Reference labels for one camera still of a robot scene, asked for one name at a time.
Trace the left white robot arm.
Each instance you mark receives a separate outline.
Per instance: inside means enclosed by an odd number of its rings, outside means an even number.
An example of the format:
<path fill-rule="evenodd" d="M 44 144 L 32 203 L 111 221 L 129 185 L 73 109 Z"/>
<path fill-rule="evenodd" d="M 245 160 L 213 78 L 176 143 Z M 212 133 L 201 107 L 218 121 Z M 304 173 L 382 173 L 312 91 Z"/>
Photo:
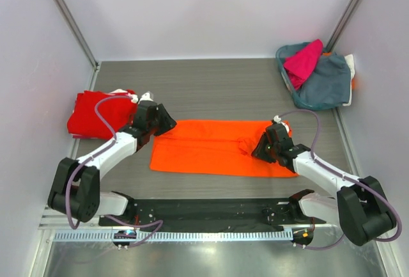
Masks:
<path fill-rule="evenodd" d="M 165 134 L 176 125 L 162 104 L 140 102 L 132 123 L 120 128 L 105 144 L 78 159 L 66 157 L 59 162 L 47 205 L 65 214 L 73 229 L 96 216 L 101 225 L 131 224 L 137 215 L 135 200 L 120 192 L 101 192 L 100 181 L 152 136 Z"/>

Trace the orange t-shirt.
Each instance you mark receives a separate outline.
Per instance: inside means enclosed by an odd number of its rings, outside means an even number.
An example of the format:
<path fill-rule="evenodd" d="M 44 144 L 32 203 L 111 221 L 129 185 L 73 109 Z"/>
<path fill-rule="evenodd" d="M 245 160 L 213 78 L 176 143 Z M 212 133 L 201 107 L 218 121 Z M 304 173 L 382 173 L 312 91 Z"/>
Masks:
<path fill-rule="evenodd" d="M 153 141 L 150 169 L 168 173 L 293 178 L 251 155 L 270 121 L 180 120 Z"/>

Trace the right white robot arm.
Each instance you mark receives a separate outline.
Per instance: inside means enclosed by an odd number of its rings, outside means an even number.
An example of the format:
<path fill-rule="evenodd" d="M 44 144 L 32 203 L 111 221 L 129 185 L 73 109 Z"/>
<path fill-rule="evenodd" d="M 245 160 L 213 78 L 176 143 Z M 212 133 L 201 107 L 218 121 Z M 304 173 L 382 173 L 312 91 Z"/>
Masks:
<path fill-rule="evenodd" d="M 374 177 L 360 178 L 336 168 L 303 144 L 295 145 L 285 123 L 274 122 L 261 135 L 252 156 L 276 163 L 292 173 L 308 178 L 324 189 L 323 197 L 310 190 L 293 195 L 289 218 L 303 223 L 318 218 L 341 228 L 354 245 L 383 242 L 383 235 L 394 230 L 393 241 L 402 232 L 398 213 L 388 202 L 381 184 Z"/>

